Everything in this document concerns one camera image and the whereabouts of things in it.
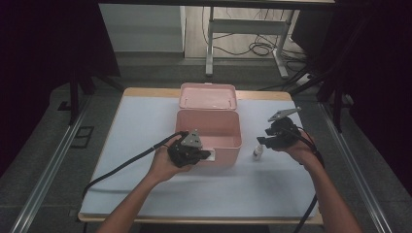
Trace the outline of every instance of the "white table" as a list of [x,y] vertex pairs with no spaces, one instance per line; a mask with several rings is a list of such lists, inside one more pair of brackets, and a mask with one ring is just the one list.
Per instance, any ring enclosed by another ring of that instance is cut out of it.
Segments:
[[[291,223],[303,216],[315,193],[303,167],[285,153],[268,149],[260,161],[252,159],[258,144],[256,137],[265,136],[264,129],[270,125],[267,119],[278,110],[295,105],[292,100],[257,100],[260,93],[270,99],[279,96],[279,92],[256,92],[257,95],[254,92],[237,91],[243,144],[235,165],[195,166],[188,173],[161,183],[149,195],[136,221]],[[151,97],[141,96],[142,93],[150,93]],[[154,97],[157,93],[167,97]],[[178,93],[178,89],[140,88],[124,93],[93,180],[174,132],[179,111]],[[301,125],[297,114],[290,117]],[[103,220],[140,182],[152,158],[150,154],[93,186],[86,195],[79,218]],[[322,224],[317,208],[311,216],[314,217],[309,222]]]

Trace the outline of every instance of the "metal frame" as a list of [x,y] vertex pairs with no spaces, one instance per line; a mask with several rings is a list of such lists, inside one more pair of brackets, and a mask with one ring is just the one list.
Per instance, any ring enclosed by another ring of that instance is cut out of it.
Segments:
[[292,24],[293,14],[294,10],[289,11],[285,21],[214,18],[214,8],[211,7],[209,15],[208,46],[206,51],[206,76],[213,76],[214,33],[262,34],[281,36],[277,49],[273,51],[273,56],[275,57],[282,79],[287,79],[289,75],[282,59],[282,50]]
[[368,6],[367,0],[344,1],[268,1],[268,0],[98,0],[96,3],[135,4],[135,5],[167,5],[167,6],[199,6],[199,7],[231,7],[231,8],[264,8],[318,11],[352,11]]
[[338,146],[340,152],[343,155],[343,159],[346,162],[346,165],[349,168],[349,172],[352,175],[352,179],[355,182],[355,185],[360,192],[360,196],[363,199],[363,202],[366,208],[369,211],[369,214],[375,223],[376,229],[380,233],[390,233],[392,232],[391,227],[386,220],[385,214],[382,211],[381,206],[379,205],[375,195],[373,194],[372,190],[370,189],[369,185],[364,178],[361,168],[358,166],[358,163],[352,154],[351,150],[349,149],[345,138],[343,137],[342,133],[339,133],[336,130],[336,127],[333,124],[331,119],[331,113],[326,106],[326,104],[320,103],[319,104],[321,112],[324,114],[326,119],[327,126],[332,133],[333,140],[335,141],[336,145]]
[[37,212],[40,209],[40,206],[43,203],[43,200],[45,199],[46,194],[49,191],[49,188],[52,184],[52,181],[54,180],[55,174],[57,173],[61,162],[63,161],[66,152],[69,150],[70,144],[72,143],[73,138],[75,137],[76,132],[86,115],[86,110],[90,103],[90,99],[90,96],[85,96],[85,99],[81,103],[81,111],[79,116],[74,121],[74,123],[72,125],[69,125],[69,127],[67,128],[63,139],[60,141],[60,144],[58,145],[56,151],[54,152],[54,155],[51,158],[51,161],[49,162],[45,171],[43,171],[43,174],[37,181],[36,186],[31,191],[30,196],[24,204],[24,207],[18,215],[10,232],[14,233],[28,231],[34,217],[36,216]]

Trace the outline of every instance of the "box lid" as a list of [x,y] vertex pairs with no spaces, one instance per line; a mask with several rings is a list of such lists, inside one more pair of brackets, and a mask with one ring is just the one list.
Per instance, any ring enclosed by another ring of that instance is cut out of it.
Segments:
[[236,90],[230,84],[183,83],[179,106],[182,109],[236,110]]

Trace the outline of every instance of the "pink plastic box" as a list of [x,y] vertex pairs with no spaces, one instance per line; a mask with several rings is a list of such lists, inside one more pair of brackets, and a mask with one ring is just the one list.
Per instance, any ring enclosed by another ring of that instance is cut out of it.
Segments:
[[233,165],[242,145],[234,86],[184,83],[179,105],[176,131],[197,129],[203,148],[215,151],[214,161],[199,164]]

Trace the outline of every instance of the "small white object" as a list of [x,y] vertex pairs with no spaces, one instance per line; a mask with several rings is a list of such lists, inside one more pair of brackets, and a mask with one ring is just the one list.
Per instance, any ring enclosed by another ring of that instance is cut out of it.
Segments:
[[262,154],[263,154],[263,145],[257,145],[253,153],[254,161],[260,160]]
[[309,79],[308,77],[309,77],[309,74],[305,74],[304,76],[302,76],[302,78],[300,78],[300,79],[296,82],[296,84],[298,84],[298,85],[303,85],[303,84],[305,84],[305,83],[308,83],[308,82],[310,81],[310,79]]
[[203,150],[209,151],[210,155],[206,159],[202,159],[200,161],[215,162],[215,160],[216,160],[216,151],[214,149],[203,149]]

